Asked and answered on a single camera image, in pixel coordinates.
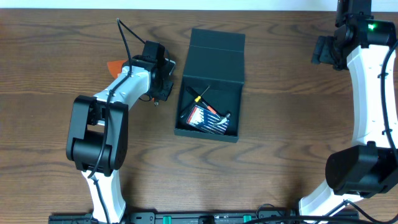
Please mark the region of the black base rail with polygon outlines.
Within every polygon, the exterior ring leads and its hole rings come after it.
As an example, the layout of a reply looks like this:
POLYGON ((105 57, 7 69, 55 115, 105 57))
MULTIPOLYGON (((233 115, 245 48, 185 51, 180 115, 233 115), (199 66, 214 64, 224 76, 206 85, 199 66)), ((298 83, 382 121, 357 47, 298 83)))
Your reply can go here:
MULTIPOLYGON (((258 218, 281 217, 287 212, 267 209, 256 213, 153 213, 138 212, 124 215, 121 223, 126 224, 203 224, 203 223, 245 223, 258 218)), ((49 223, 56 224, 90 224, 99 223, 92 214, 86 215, 51 215, 49 223)))

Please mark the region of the black gift box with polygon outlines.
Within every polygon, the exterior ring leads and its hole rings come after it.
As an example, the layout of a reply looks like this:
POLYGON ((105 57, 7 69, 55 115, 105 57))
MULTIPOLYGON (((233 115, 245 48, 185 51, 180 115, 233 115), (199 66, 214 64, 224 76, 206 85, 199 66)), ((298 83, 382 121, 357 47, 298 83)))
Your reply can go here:
POLYGON ((239 116, 244 86, 245 35, 205 29, 192 29, 187 59, 177 103, 174 133, 178 136, 236 143, 239 139, 239 116), (217 115, 230 115, 216 132, 213 127, 194 124, 189 118, 189 104, 200 95, 217 115))

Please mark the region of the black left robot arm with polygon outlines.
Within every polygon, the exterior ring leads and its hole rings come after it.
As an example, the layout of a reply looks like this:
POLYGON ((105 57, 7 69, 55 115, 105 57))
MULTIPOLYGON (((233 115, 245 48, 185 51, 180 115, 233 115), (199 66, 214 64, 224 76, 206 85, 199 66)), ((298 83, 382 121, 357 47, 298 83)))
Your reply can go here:
POLYGON ((126 158, 129 110, 142 95, 167 101, 175 62, 158 42, 145 41, 143 52, 120 66, 116 79, 94 96, 75 98, 67 138, 67 159, 87 181, 93 213, 87 223, 122 223, 126 201, 119 170, 126 158))

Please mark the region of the red black cutting pliers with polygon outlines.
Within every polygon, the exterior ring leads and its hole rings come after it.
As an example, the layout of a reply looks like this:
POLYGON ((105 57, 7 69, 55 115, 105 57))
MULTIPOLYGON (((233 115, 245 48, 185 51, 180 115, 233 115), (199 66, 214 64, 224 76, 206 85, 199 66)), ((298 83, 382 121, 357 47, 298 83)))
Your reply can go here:
POLYGON ((157 98, 152 99, 154 106, 159 106, 159 100, 157 98))

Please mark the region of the red scraper wooden handle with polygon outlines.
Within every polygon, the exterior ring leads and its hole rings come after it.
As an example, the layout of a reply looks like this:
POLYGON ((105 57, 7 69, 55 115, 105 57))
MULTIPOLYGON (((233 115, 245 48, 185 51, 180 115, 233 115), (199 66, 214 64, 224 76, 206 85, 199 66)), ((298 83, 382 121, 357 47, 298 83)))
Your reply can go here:
POLYGON ((107 68, 109 70, 109 73, 114 79, 117 79, 119 77, 119 74, 121 73, 123 64, 125 62, 126 60, 115 60, 107 62, 107 68))

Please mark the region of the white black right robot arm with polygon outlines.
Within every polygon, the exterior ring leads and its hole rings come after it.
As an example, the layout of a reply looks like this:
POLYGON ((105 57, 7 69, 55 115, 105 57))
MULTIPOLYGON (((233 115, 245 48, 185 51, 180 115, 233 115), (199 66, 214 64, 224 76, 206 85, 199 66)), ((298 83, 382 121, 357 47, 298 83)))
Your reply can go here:
POLYGON ((346 206, 397 184, 396 27, 376 20, 371 1, 362 0, 340 0, 335 27, 332 36, 318 38, 312 62, 349 71, 353 137, 349 148, 328 158, 325 180, 299 200, 306 223, 329 223, 346 206))

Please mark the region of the blue drill bit case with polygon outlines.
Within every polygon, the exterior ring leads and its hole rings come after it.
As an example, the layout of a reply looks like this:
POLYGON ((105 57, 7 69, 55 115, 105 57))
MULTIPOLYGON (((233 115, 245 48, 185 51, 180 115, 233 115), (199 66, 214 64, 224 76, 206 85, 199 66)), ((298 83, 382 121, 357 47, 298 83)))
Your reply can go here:
POLYGON ((229 126, 229 114, 222 117, 195 105, 188 115, 186 123, 204 133, 224 135, 229 126))

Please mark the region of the black yellow screwdriver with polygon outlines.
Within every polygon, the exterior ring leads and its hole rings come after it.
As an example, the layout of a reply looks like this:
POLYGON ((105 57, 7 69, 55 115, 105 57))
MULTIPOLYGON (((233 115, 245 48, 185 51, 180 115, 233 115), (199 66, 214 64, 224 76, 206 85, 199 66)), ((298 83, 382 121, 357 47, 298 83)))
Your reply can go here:
POLYGON ((187 114, 190 112, 190 110, 201 100, 202 95, 209 89, 209 86, 205 89, 205 91, 199 95, 192 87, 188 86, 186 87, 186 91, 194 96, 194 99, 182 110, 182 112, 179 115, 180 119, 183 119, 184 117, 187 116, 187 114))

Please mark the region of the small black handled hammer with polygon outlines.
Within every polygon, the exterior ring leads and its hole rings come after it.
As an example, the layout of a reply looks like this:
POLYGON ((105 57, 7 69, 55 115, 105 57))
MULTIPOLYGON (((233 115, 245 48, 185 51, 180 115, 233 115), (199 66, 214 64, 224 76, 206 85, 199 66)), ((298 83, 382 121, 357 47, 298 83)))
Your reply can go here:
POLYGON ((210 106, 202 97, 202 95, 209 89, 209 86, 205 89, 205 91, 199 95, 192 87, 188 86, 186 87, 186 91, 191 94, 192 96, 195 97, 195 102, 196 103, 201 103, 207 110, 209 110, 213 115, 215 115, 218 118, 218 122, 216 125, 222 125, 226 123, 229 120, 230 114, 227 113, 225 116, 221 116, 218 114, 218 112, 210 106))

